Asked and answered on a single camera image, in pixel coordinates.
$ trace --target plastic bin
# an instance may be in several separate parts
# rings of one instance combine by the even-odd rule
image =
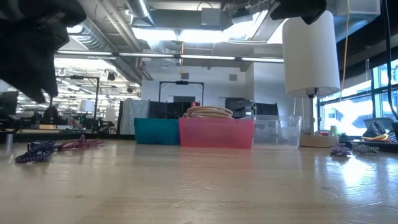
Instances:
[[[135,118],[134,128],[137,144],[180,144],[177,119]]]
[[[250,149],[253,131],[252,120],[180,118],[181,146]]]
[[[254,115],[242,118],[254,121],[254,146],[298,148],[302,117]]]

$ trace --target table surface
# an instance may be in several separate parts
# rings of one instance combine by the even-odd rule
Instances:
[[[14,148],[19,155],[26,144]],[[0,151],[0,217],[2,224],[397,223],[398,157],[105,141],[15,164]]]

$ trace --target teal bin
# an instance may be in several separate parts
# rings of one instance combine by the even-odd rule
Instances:
[[[137,144],[180,144],[177,119],[135,118],[134,129]]]

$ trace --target blue cord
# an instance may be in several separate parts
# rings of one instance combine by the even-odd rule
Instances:
[[[27,152],[15,158],[16,163],[32,161],[46,161],[55,149],[55,141],[31,142],[27,145]]]

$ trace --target pink bin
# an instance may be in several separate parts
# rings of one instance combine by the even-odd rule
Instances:
[[[253,120],[180,118],[179,125],[181,146],[240,149],[252,146]]]

